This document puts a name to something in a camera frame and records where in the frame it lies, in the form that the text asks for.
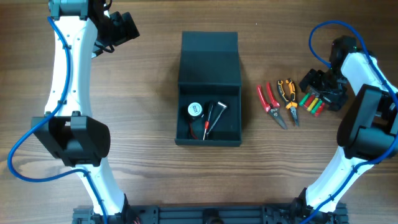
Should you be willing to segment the silver L-shaped socket wrench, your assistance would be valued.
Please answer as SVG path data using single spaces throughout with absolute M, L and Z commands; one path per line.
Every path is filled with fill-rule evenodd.
M 228 108 L 228 106 L 225 103 L 221 102 L 221 101 L 217 102 L 217 105 L 221 108 L 221 110 L 218 113 L 218 115 L 215 118 L 215 120 L 213 121 L 213 123 L 211 124 L 209 130 L 207 131 L 207 133 L 205 135 L 206 137 L 209 136 L 210 132 L 213 130 L 213 128 L 216 126 L 218 120 L 221 118 L 221 115 L 223 114 L 223 112 Z

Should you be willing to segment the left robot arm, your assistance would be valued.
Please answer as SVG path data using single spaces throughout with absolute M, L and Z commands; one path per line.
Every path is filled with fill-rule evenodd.
M 49 1 L 55 32 L 52 86 L 43 117 L 32 118 L 36 138 L 85 186 L 95 223 L 131 223 L 137 216 L 111 171 L 110 131 L 92 117 L 91 61 L 139 36 L 126 12 L 109 13 L 111 1 Z

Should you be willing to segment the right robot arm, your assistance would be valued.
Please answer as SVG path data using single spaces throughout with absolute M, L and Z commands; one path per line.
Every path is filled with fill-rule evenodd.
M 373 54 L 357 46 L 357 39 L 335 39 L 326 72 L 311 69 L 299 88 L 320 97 L 329 110 L 338 111 L 355 99 L 340 123 L 338 148 L 321 176 L 303 189 L 290 206 L 291 218 L 304 223 L 326 223 L 354 182 L 382 160 L 397 155 L 397 88 L 377 66 Z

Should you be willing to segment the clear case coloured screwdrivers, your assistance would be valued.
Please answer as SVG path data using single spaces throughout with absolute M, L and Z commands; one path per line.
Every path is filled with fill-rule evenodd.
M 298 105 L 315 117 L 319 117 L 325 108 L 326 101 L 320 96 L 320 94 L 310 90 L 300 100 Z

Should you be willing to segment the round black tape measure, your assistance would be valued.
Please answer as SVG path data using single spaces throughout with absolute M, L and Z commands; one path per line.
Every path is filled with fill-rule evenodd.
M 193 139 L 199 139 L 204 127 L 203 107 L 198 102 L 192 102 L 187 107 L 189 133 Z

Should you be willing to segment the black red screwdriver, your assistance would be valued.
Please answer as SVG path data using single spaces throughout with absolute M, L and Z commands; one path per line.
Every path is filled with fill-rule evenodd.
M 211 118 L 211 114 L 212 114 L 214 105 L 215 105 L 215 103 L 214 103 L 213 101 L 209 101 L 209 102 L 208 102 L 206 120 L 205 120 L 205 125 L 204 125 L 203 140 L 205 140 L 206 134 L 207 134 L 208 129 L 209 129 L 210 118 Z

